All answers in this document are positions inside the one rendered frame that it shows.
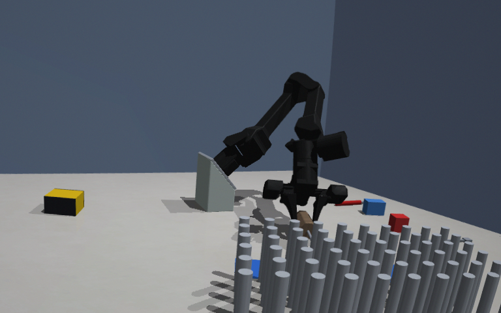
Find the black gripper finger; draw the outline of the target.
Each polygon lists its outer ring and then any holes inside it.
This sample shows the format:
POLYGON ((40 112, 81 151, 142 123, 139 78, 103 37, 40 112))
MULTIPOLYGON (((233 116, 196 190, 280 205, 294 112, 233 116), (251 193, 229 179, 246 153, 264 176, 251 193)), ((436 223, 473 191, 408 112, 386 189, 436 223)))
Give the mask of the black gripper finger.
POLYGON ((280 199, 280 202, 285 204, 291 219, 297 220, 297 203, 295 193, 284 193, 280 199))
POLYGON ((318 196, 316 201, 313 203, 313 216, 312 216, 312 221, 318 221, 318 217, 322 211, 323 206, 327 205, 327 203, 330 201, 331 197, 330 196, 318 196))

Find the brown-handled hook tool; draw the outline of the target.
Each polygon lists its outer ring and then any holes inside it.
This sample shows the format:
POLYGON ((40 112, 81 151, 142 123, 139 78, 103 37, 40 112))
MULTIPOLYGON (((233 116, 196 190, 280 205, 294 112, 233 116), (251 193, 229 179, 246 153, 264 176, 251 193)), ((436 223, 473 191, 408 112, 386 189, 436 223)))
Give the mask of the brown-handled hook tool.
POLYGON ((311 240, 314 222, 306 211, 298 211, 297 219, 300 221, 299 228, 303 229, 303 237, 311 240))

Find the red cylindrical rod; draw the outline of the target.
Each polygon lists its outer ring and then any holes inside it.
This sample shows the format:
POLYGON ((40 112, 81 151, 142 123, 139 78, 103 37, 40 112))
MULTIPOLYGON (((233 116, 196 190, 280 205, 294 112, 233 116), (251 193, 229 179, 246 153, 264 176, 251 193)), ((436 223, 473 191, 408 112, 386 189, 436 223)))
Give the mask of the red cylindrical rod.
POLYGON ((355 201, 343 201, 341 204, 335 204, 335 206, 343 206, 343 205, 361 205, 364 201, 355 200, 355 201))

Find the red cube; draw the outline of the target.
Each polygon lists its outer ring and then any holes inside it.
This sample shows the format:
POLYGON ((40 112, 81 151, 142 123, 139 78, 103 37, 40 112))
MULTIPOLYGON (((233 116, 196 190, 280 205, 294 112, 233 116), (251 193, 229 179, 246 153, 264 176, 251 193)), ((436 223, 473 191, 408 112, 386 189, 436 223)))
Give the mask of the red cube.
POLYGON ((409 217, 404 214, 393 214, 390 213, 389 226, 391 226, 391 231, 400 233, 402 231, 402 225, 407 225, 409 222, 409 217))

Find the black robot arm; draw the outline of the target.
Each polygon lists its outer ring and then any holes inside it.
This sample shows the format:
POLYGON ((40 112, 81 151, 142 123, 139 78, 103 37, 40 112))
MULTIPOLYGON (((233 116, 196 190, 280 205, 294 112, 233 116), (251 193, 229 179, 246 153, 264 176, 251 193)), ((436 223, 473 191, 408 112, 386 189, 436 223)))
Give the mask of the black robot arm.
POLYGON ((324 136, 321 126, 324 99, 325 93, 320 83, 304 73, 292 73, 284 84, 283 94, 258 123, 227 136, 223 141, 227 147, 213 160, 226 176, 233 173, 239 165, 246 168, 256 162, 271 147, 269 137, 273 131, 297 103, 304 101, 306 105, 303 117, 297 120, 294 127, 299 139, 292 138, 285 145, 294 152, 294 162, 302 158, 318 162, 318 156, 324 162, 349 157, 345 131, 324 136))

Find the blue cube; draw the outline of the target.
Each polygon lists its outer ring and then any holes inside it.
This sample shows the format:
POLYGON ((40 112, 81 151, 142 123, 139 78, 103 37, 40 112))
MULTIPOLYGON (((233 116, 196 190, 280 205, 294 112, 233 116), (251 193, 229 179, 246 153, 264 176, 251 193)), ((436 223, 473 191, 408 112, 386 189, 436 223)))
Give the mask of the blue cube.
POLYGON ((366 215, 378 215, 383 216, 386 209, 386 202, 382 199, 367 199, 364 198, 362 211, 366 215))

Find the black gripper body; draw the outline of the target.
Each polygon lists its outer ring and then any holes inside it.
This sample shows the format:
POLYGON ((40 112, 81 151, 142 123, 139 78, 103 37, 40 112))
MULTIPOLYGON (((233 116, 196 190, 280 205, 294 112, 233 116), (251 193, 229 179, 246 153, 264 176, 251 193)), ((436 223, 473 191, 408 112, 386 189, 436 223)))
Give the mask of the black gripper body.
POLYGON ((294 162, 293 186, 283 186, 283 181, 268 179, 264 184, 263 199, 277 200, 284 193, 296 196, 330 196, 328 203, 341 204, 348 197, 344 185, 330 185, 328 189, 318 188, 318 163, 302 158, 294 162))

